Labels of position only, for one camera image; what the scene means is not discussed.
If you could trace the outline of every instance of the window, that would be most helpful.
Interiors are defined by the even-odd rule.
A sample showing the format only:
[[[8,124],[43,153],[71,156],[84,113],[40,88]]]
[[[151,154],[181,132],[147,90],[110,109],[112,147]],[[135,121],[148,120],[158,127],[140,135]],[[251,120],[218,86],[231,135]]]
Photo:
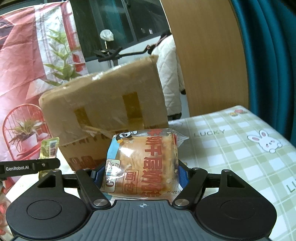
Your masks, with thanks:
[[[12,0],[0,6],[0,15],[22,7],[61,0]],[[160,0],[70,0],[79,41],[86,61],[105,48],[100,32],[110,29],[109,49],[127,48],[169,29]]]

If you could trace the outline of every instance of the packaged bread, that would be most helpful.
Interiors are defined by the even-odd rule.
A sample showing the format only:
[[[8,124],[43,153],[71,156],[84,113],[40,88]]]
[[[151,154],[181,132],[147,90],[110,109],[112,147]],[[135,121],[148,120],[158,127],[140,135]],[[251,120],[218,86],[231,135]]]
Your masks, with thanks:
[[[178,188],[178,144],[187,137],[172,129],[120,133],[107,154],[101,191],[115,199],[167,199]]]

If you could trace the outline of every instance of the silver bolt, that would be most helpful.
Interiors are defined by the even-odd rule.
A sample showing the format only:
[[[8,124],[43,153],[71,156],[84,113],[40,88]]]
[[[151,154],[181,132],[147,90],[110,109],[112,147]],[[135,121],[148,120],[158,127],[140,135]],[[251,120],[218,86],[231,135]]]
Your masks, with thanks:
[[[187,199],[178,199],[175,201],[175,204],[179,207],[184,207],[189,204],[189,201]]]
[[[108,201],[106,199],[97,199],[94,200],[94,205],[98,206],[98,207],[102,207],[108,204]]]

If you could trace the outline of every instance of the bunny face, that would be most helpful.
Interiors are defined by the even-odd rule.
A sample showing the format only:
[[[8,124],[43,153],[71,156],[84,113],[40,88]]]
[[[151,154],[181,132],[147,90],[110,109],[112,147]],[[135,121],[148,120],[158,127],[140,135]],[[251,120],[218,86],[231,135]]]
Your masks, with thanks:
[[[248,139],[259,143],[259,146],[266,152],[275,153],[276,149],[282,147],[279,140],[268,136],[268,133],[264,130],[259,131],[259,137],[254,135],[249,135]]]

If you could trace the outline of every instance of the black circular cover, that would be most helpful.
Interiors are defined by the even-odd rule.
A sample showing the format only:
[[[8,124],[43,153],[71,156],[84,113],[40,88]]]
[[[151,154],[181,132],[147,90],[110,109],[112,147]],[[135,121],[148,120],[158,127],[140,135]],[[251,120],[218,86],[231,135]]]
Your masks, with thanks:
[[[274,207],[264,197],[230,198],[215,194],[200,201],[195,215],[202,227],[224,239],[257,240],[274,226]]]
[[[42,194],[40,197],[18,198],[9,206],[6,219],[14,235],[32,240],[57,239],[79,228],[87,218],[85,204],[71,194],[44,200]]]

